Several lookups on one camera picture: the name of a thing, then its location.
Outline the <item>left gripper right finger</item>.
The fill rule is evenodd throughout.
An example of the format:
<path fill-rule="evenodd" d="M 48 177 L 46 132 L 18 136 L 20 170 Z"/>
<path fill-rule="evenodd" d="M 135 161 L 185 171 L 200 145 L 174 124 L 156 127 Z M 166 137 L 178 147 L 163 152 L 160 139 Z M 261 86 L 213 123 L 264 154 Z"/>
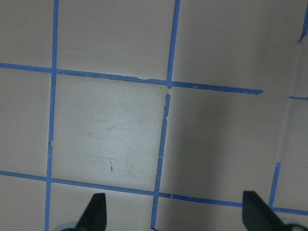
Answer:
<path fill-rule="evenodd" d="M 255 191 L 243 192 L 242 220 L 248 231 L 288 231 Z"/>

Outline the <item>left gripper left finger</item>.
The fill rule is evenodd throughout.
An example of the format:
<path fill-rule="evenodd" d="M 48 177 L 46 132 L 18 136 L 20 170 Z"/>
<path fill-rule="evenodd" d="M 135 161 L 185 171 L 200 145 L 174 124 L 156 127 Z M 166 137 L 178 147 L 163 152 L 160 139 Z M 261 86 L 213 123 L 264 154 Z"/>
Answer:
<path fill-rule="evenodd" d="M 105 193 L 95 193 L 74 230 L 76 231 L 104 231 L 107 226 Z"/>

